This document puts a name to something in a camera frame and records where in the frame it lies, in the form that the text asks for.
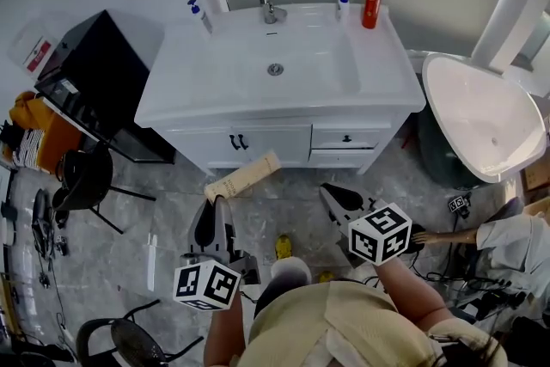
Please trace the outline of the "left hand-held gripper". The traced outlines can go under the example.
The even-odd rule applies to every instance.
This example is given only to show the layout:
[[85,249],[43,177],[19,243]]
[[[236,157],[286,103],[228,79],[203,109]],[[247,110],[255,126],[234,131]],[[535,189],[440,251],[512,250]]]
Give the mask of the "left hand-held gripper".
[[186,264],[174,270],[173,299],[199,311],[227,310],[243,285],[260,283],[255,257],[237,250],[229,202],[216,197],[215,210],[206,199],[195,213],[188,232]]

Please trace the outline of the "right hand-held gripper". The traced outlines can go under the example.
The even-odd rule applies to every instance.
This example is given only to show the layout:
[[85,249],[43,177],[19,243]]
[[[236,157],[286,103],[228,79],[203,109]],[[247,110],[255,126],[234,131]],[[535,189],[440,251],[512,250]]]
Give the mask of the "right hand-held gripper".
[[342,234],[338,241],[352,268],[379,266],[405,253],[412,234],[412,219],[395,203],[370,212],[374,199],[360,187],[322,183],[321,202]]

